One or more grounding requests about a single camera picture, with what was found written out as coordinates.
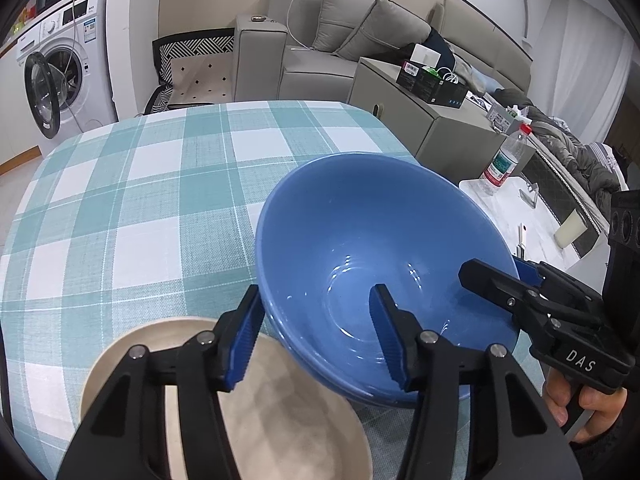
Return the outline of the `person's right hand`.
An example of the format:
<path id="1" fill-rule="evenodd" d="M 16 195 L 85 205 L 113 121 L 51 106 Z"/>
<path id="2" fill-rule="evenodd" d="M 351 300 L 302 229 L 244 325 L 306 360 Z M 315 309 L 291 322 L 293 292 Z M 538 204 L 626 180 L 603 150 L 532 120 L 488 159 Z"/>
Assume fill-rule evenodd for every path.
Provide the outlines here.
<path id="1" fill-rule="evenodd" d="M 558 370 L 550 368 L 542 387 L 542 398 L 560 427 L 568 421 L 566 408 L 571 397 L 568 380 Z M 612 394 L 605 394 L 588 386 L 582 387 L 579 405 L 585 411 L 592 411 L 592 416 L 585 426 L 574 434 L 572 441 L 579 444 L 586 443 L 607 432 L 620 417 L 626 400 L 626 388 L 619 388 Z"/>

